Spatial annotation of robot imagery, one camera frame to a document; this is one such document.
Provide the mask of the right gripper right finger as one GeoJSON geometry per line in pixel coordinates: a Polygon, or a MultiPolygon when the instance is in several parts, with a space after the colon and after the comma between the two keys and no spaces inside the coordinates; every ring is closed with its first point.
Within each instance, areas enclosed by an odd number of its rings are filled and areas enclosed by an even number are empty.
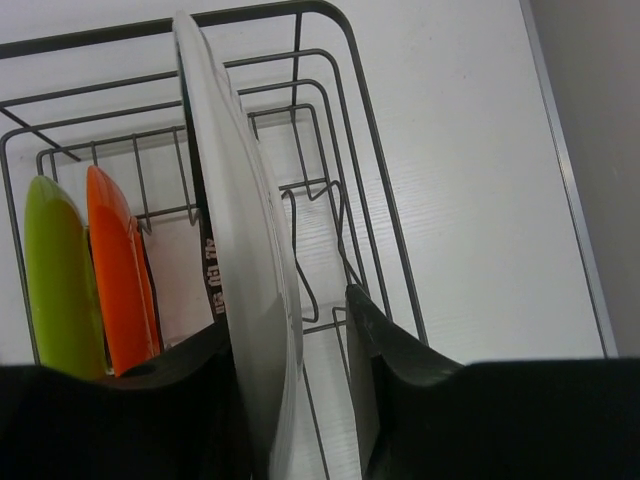
{"type": "Polygon", "coordinates": [[[366,479],[635,479],[639,362],[460,364],[345,291],[366,479]]]}

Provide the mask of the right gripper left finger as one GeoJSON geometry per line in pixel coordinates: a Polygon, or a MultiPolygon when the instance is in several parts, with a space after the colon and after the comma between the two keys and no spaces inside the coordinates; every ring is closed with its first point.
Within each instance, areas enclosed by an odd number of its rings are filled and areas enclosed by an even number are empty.
{"type": "Polygon", "coordinates": [[[120,377],[1,370],[4,479],[249,479],[254,458],[228,327],[120,377]]]}

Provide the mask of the green plate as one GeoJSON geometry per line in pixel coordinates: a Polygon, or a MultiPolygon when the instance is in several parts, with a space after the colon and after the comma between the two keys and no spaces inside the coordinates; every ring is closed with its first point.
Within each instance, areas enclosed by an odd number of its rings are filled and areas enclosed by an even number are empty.
{"type": "Polygon", "coordinates": [[[88,230],[69,195],[35,177],[24,214],[27,284],[40,362],[95,380],[107,372],[88,230]]]}

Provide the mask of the white plate orange sunburst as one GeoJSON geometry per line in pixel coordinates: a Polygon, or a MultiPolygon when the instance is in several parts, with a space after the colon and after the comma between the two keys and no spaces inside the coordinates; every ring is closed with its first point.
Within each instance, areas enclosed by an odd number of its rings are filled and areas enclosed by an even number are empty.
{"type": "Polygon", "coordinates": [[[184,11],[174,15],[172,30],[254,450],[254,476],[285,479],[293,454],[303,338],[283,200],[212,42],[184,11]]]}

